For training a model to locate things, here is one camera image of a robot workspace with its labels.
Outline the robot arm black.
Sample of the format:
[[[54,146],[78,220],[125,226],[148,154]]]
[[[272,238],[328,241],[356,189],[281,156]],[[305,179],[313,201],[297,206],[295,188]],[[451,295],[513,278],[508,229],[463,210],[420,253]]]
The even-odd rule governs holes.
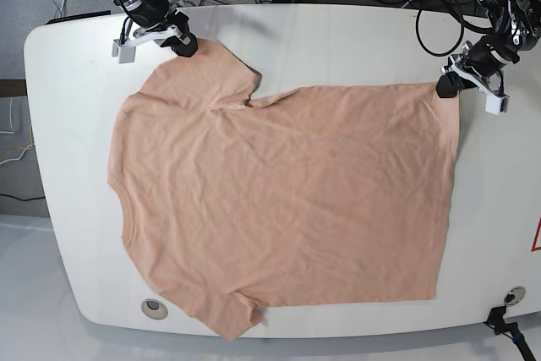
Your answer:
[[[458,39],[450,51],[436,85],[440,98],[455,98],[462,91],[477,89],[486,96],[486,111],[506,111],[509,97],[505,87],[490,86],[492,77],[503,79],[503,69],[520,60],[520,52],[533,49],[540,40],[539,0],[475,0],[484,9],[490,25],[480,27],[465,19],[458,0],[439,0],[460,25],[460,31],[479,34],[475,43]]]
[[[136,47],[154,42],[169,47],[180,57],[191,57],[198,49],[189,28],[189,17],[181,11],[184,0],[113,0],[126,14],[120,35],[112,43],[112,56],[120,63],[135,60]]]

